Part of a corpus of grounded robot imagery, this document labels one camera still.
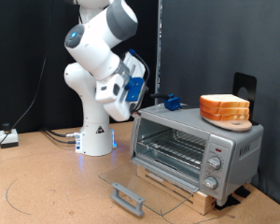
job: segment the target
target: wooden table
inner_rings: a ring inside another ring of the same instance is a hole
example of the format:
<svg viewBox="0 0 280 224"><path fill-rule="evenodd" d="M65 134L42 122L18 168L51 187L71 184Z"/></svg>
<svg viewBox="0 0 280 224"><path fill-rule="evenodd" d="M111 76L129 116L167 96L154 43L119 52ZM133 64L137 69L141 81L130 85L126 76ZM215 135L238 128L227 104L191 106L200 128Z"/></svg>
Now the wooden table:
<svg viewBox="0 0 280 224"><path fill-rule="evenodd" d="M241 203L206 216L182 204L161 217L144 207L136 217L114 203L98 177L130 159L132 123L112 124L118 148L103 157L76 154L73 145L43 133L19 135L20 146L0 149L1 223L280 223L280 205L253 186ZM59 130L59 133L78 131Z"/></svg>

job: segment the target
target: bread slice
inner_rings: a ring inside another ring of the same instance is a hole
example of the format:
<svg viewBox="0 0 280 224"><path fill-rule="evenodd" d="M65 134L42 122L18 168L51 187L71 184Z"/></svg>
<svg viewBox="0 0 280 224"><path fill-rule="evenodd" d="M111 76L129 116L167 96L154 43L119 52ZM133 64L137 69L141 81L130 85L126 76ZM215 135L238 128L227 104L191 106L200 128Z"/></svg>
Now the bread slice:
<svg viewBox="0 0 280 224"><path fill-rule="evenodd" d="M250 102L232 94L202 95L200 104L208 107L245 107L249 108Z"/></svg>
<svg viewBox="0 0 280 224"><path fill-rule="evenodd" d="M249 115L220 115L220 114L209 114L200 110L201 116L206 119L211 120L247 120L249 119Z"/></svg>
<svg viewBox="0 0 280 224"><path fill-rule="evenodd" d="M247 115L249 114L249 108L243 107L208 107L200 105L200 109L209 114L220 114L220 115Z"/></svg>

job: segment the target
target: cable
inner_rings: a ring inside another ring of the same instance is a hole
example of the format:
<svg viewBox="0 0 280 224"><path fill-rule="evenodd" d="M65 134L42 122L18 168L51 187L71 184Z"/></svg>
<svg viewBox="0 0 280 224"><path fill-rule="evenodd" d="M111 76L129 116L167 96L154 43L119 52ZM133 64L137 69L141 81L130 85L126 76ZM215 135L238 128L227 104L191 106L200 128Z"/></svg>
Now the cable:
<svg viewBox="0 0 280 224"><path fill-rule="evenodd" d="M54 134L54 135L56 135L58 137L66 137L66 134L55 133L54 131L51 131L50 129L45 128L45 127L43 127L40 131L47 131L47 132L52 133L52 134Z"/></svg>
<svg viewBox="0 0 280 224"><path fill-rule="evenodd" d="M81 14L80 14L80 8L78 9L78 17L80 18L81 24L83 24L82 17L81 17Z"/></svg>
<svg viewBox="0 0 280 224"><path fill-rule="evenodd" d="M38 85L37 85L37 89L36 89L36 93L35 93L35 98L34 100L31 102L30 106L28 107L28 109L25 111L25 113L22 114L22 116L17 120L17 122L11 127L10 130L13 130L17 124L21 121L21 119L29 112L29 110L31 109L31 107L34 105L36 97L38 95L39 92L39 87L40 87L40 83L41 83L41 79L44 75L44 70L45 70L45 65L46 65L46 61L47 61L47 55L48 55L48 48L49 48L49 31L50 31L50 26L51 26L51 18L52 18L52 12L53 12L53 7L54 7L54 2L55 0L52 0L52 4L51 4L51 8L50 8L50 14L49 14L49 28L48 28L48 40L47 40L47 45L46 45L46 51L45 51L45 59L43 62L43 66L42 66L42 71L38 80ZM2 145L2 143L4 142L4 140L6 140L6 138L9 136L10 133L7 133L7 135L3 138L3 140L0 142L0 146Z"/></svg>
<svg viewBox="0 0 280 224"><path fill-rule="evenodd" d="M137 54L136 52L134 53L134 55L139 59L139 61L146 67L147 69L147 79L146 79L146 85L147 85L147 82L149 80L149 77L150 77L150 70L149 70L149 67L147 65L147 63L140 57L139 54Z"/></svg>
<svg viewBox="0 0 280 224"><path fill-rule="evenodd" d="M43 132L46 133L50 138L54 139L54 140L57 141L57 142L65 143L65 144L75 144L75 143L76 143L76 141L64 142L64 141L58 140L57 138L54 138L52 135L50 135L49 133L47 133L47 131L45 131L45 130L43 130Z"/></svg>

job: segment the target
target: blue light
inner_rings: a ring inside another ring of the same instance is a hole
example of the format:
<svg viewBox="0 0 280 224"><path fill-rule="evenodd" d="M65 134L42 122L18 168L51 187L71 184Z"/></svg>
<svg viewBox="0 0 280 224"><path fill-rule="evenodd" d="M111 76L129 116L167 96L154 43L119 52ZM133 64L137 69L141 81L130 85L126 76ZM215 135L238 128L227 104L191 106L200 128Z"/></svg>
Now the blue light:
<svg viewBox="0 0 280 224"><path fill-rule="evenodd" d="M112 130L112 142L113 142L113 148L118 146L118 144L115 142L115 132L114 132L114 130Z"/></svg>

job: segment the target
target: black wall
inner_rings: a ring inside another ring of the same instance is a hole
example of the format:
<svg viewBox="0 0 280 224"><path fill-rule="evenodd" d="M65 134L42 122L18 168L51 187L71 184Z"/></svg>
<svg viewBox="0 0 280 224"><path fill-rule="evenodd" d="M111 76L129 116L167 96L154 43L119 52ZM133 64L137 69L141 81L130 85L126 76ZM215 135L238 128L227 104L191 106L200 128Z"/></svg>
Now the black wall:
<svg viewBox="0 0 280 224"><path fill-rule="evenodd" d="M134 48L152 70L148 82L154 92L156 67L158 1L127 1L139 20L137 35L114 48L118 55ZM32 102L49 35L49 53L35 105L19 123L19 133L78 127L83 122L82 104L64 82L63 71L73 63L63 42L77 24L78 6L55 0L48 34L50 1L0 1L0 129L13 124ZM143 106L153 105L146 97Z"/></svg>
<svg viewBox="0 0 280 224"><path fill-rule="evenodd" d="M163 0L161 92L199 107L203 94L232 93L236 72L258 80L253 184L280 203L280 1Z"/></svg>

